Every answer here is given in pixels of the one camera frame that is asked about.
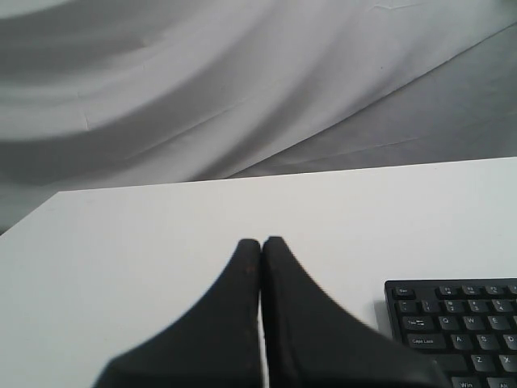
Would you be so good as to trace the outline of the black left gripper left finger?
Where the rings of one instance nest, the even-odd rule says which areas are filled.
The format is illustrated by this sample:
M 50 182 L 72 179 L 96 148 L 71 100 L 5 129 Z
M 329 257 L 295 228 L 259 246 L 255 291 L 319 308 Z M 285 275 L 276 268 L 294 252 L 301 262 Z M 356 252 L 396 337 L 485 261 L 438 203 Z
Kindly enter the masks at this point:
M 113 358 L 97 387 L 260 387 L 260 244 L 241 240 L 204 296 L 143 344 Z

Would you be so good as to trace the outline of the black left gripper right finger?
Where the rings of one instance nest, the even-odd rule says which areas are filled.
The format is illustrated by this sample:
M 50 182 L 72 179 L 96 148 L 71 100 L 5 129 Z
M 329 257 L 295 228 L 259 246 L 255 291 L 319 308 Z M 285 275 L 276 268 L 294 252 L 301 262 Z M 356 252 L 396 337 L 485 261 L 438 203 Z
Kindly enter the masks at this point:
M 349 314 L 281 237 L 261 258 L 261 305 L 272 387 L 447 387 L 436 361 Z

